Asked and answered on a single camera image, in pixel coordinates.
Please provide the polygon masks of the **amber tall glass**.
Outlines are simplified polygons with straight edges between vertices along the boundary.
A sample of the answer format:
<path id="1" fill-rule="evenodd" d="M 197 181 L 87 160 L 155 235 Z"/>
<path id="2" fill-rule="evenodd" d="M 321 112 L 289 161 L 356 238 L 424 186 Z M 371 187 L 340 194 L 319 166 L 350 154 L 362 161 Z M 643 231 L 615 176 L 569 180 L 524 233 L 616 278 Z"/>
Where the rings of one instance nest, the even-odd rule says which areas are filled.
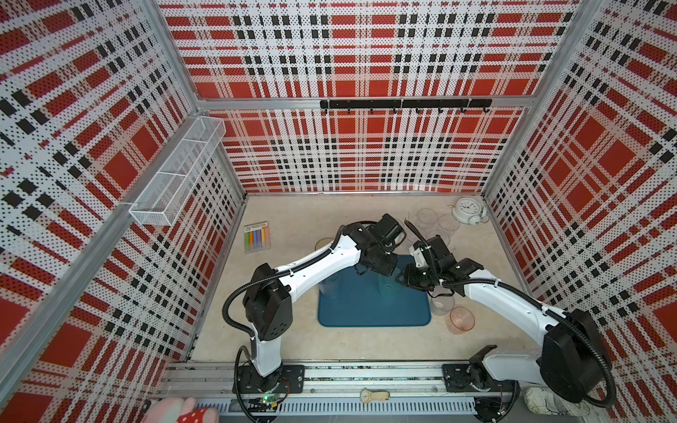
<path id="1" fill-rule="evenodd" d="M 315 244 L 314 250 L 319 251 L 319 250 L 326 250 L 327 248 L 330 248 L 331 245 L 333 245 L 334 239 L 331 237 L 325 237 L 321 238 L 318 240 Z"/>

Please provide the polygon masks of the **pink tinted glass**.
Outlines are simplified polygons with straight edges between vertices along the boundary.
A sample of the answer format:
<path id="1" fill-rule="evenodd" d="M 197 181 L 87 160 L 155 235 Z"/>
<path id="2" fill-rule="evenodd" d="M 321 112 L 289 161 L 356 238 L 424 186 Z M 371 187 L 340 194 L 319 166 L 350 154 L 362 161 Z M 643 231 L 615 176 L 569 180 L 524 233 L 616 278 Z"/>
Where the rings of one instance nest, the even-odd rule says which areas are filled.
<path id="1" fill-rule="evenodd" d="M 457 306 L 450 311 L 446 324 L 450 333 L 461 335 L 472 331 L 476 320 L 471 310 Z"/>

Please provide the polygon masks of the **teal plastic tray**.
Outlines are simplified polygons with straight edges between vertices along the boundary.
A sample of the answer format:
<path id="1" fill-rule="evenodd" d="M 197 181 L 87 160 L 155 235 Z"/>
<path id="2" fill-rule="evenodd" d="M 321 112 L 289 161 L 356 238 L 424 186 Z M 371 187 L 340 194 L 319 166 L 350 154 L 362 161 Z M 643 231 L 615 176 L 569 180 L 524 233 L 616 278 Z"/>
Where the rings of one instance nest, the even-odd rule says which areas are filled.
<path id="1" fill-rule="evenodd" d="M 324 327 L 419 327 L 431 321 L 428 296 L 405 287 L 396 301 L 385 301 L 377 290 L 377 280 L 396 280 L 407 264 L 414 262 L 410 256 L 398 258 L 396 269 L 390 277 L 372 271 L 360 274 L 353 267 L 339 271 L 340 296 L 331 301 L 319 294 L 317 319 Z"/>

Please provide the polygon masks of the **mint green frosted cup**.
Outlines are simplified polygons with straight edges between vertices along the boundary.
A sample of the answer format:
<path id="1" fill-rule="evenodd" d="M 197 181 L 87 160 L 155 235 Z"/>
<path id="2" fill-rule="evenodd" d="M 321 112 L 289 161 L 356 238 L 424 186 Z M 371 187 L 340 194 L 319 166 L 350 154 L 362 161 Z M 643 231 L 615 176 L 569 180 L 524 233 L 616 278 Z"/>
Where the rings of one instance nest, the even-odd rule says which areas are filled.
<path id="1" fill-rule="evenodd" d="M 384 278 L 377 280 L 377 290 L 385 301 L 398 300 L 402 296 L 404 289 L 405 287 L 396 282 L 396 280 L 385 280 Z"/>

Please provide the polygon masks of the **blue grey frosted cup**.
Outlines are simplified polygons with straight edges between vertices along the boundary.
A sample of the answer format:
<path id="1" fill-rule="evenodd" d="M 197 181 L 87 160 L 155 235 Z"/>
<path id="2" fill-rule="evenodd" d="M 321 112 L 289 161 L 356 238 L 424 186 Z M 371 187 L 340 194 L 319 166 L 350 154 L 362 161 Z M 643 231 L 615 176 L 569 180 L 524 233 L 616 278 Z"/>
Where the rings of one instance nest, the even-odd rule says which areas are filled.
<path id="1" fill-rule="evenodd" d="M 327 301 L 335 300 L 340 296 L 342 275 L 337 272 L 318 284 L 321 296 Z"/>

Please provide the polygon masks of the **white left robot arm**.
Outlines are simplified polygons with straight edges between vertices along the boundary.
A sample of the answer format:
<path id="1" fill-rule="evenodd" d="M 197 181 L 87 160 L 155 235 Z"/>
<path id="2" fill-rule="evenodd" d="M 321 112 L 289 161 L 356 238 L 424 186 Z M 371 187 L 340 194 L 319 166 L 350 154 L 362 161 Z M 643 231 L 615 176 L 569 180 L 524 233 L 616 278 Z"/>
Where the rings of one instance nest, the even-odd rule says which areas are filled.
<path id="1" fill-rule="evenodd" d="M 294 303 L 321 282 L 345 269 L 361 266 L 389 277 L 395 271 L 398 243 L 405 229 L 389 214 L 381 220 L 358 221 L 338 229 L 325 246 L 291 264 L 257 267 L 243 291 L 247 325 L 239 324 L 251 344 L 251 366 L 262 377 L 282 367 L 281 339 L 293 322 Z"/>

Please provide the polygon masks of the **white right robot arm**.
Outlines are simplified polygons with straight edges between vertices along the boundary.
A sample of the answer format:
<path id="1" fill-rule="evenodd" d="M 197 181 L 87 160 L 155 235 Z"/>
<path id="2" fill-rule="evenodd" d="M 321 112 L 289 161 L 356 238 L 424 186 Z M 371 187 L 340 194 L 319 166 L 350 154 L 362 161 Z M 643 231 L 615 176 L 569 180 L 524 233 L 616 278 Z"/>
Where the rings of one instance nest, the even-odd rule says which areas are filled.
<path id="1" fill-rule="evenodd" d="M 617 384 L 598 326 L 581 309 L 566 311 L 548 305 L 495 277 L 472 259 L 456 259 L 434 237 L 409 249 L 414 263 L 404 282 L 419 291 L 446 289 L 493 310 L 516 325 L 537 345 L 532 350 L 498 351 L 486 347 L 476 354 L 480 368 L 493 380 L 546 386 L 571 403 L 609 408 Z"/>

